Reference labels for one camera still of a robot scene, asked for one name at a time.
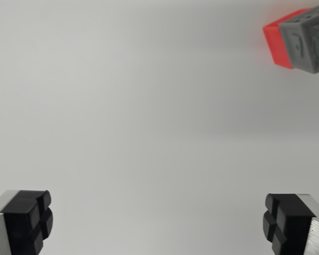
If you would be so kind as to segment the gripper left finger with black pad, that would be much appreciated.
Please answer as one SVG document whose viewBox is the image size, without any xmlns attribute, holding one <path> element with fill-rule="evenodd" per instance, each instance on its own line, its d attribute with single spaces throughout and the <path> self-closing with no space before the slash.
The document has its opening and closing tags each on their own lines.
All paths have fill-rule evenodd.
<svg viewBox="0 0 319 255">
<path fill-rule="evenodd" d="M 53 227 L 49 191 L 7 190 L 0 196 L 0 254 L 40 254 Z"/>
</svg>

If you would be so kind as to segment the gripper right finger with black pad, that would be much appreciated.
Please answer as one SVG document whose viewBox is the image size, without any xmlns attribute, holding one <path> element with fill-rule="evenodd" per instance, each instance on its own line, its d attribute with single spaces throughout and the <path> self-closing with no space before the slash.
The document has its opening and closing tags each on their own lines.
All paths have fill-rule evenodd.
<svg viewBox="0 0 319 255">
<path fill-rule="evenodd" d="M 319 203 L 309 194 L 273 194 L 265 199 L 265 238 L 274 254 L 319 254 Z"/>
</svg>

